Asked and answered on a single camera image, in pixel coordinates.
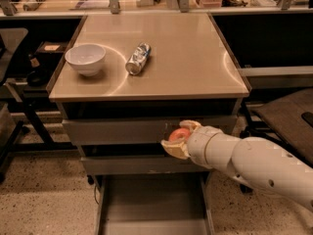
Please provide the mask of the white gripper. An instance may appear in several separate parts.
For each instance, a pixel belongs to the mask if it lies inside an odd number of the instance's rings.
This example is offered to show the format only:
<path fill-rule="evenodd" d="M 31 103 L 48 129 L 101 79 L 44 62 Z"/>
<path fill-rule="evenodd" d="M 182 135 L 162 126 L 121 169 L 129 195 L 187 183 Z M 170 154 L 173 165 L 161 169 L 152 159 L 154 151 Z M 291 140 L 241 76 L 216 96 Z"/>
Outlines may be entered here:
<path fill-rule="evenodd" d="M 191 159 L 196 165 L 226 165 L 229 161 L 225 142 L 227 135 L 220 129 L 205 126 L 197 121 L 185 119 L 179 123 L 181 128 L 189 129 L 191 136 L 175 141 L 161 141 L 161 146 L 170 156 L 186 160 Z"/>

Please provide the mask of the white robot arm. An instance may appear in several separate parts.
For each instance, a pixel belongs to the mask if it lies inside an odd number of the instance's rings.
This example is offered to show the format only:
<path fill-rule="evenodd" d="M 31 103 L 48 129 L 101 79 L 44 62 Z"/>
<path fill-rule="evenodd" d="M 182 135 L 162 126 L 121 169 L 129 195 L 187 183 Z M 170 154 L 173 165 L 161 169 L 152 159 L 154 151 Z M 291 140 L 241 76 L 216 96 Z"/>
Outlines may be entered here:
<path fill-rule="evenodd" d="M 312 168 L 272 141 L 242 139 L 183 120 L 161 146 L 174 158 L 216 169 L 244 186 L 286 197 L 313 212 Z"/>

